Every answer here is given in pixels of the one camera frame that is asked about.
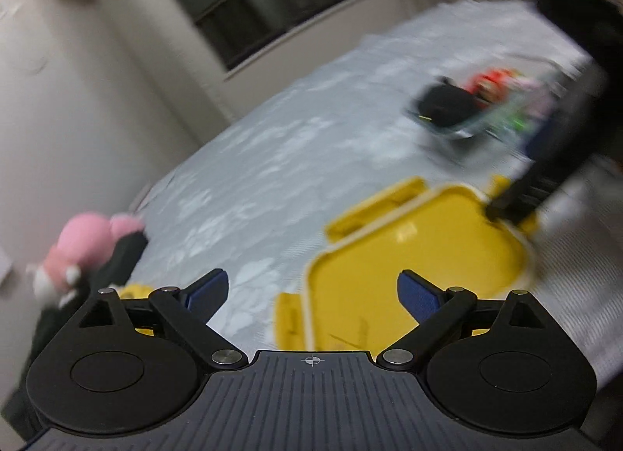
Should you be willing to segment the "pink plush toy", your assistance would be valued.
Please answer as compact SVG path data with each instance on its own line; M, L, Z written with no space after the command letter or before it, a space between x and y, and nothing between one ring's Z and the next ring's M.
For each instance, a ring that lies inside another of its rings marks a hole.
M36 300L59 307L77 293L81 277L108 262L123 237L145 232L145 223L130 214L111 217L88 212L71 218L38 265L30 265Z

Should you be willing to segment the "black plush cat toy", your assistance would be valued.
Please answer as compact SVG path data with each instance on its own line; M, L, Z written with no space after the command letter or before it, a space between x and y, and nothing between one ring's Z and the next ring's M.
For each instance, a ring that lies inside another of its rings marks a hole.
M424 91L416 109L418 119L444 130L472 119L484 108L470 91L443 79Z

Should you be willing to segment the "clear glass container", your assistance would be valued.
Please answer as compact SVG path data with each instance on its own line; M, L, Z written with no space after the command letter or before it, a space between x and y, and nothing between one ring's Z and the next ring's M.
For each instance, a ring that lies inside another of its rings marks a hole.
M462 163L467 160L471 154L482 149L489 139L495 139L488 133L488 128L493 109L500 103L485 104L478 101L484 109L477 116L462 124L455 125L453 128L445 128L443 130L442 128L435 128L432 124L428 124L426 121L417 118L416 101L429 86L445 79L453 82L460 88L465 88L468 81L474 75L483 73L485 70L494 67L515 70L517 77L513 80L525 78L545 81L551 88L551 106L547 109L546 114L540 119L531 133L522 141L515 144L502 142L507 144L507 146L515 147L523 144L542 127L553 112L555 103L563 97L564 93L570 88L570 85L574 83L574 80L580 76L586 64L587 61L585 59L575 60L569 64L562 64L552 59L534 55L506 53L498 58L491 58L482 63L469 65L450 76L436 78L432 83L423 88L420 93L409 100L405 106L405 116L427 132L432 146L442 157L455 163Z

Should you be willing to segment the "yellow plastic box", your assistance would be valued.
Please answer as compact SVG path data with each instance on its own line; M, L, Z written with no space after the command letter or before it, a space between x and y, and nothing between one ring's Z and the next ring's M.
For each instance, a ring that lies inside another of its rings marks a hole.
M148 296L153 291L151 286L141 283L128 283L125 286L119 286L116 291L120 299L133 300L133 304L128 305L126 310L135 325L135 330L143 335L153 336L153 322L147 301Z

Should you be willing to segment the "grey quilted mattress cover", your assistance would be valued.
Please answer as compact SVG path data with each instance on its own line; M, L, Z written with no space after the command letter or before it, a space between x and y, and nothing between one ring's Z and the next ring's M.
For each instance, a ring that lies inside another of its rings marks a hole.
M133 280L187 286L222 268L230 295L213 326L248 353L272 348L273 298L301 286L332 219L411 176L481 186L521 167L496 142L465 167L444 167L403 111L435 78L512 56L564 67L585 59L524 2L463 0L366 38L153 188L141 207L149 243Z

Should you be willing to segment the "yellow container lid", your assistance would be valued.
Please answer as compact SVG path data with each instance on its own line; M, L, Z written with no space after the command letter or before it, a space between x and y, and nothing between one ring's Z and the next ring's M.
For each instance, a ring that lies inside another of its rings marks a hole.
M327 248L304 271L301 291L276 299L277 346L378 355L417 325L398 299L404 270L442 290L462 286L484 299L530 288L537 216L519 225L485 216L490 199L508 183L495 176L484 193L413 177L336 218L324 231Z

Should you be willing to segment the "red hooded doll figure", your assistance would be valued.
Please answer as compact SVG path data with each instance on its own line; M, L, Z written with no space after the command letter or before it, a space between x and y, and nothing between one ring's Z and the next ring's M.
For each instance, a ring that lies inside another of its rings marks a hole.
M517 77L515 70L494 67L474 75L465 90L480 103L493 104L505 100L510 91L510 83Z

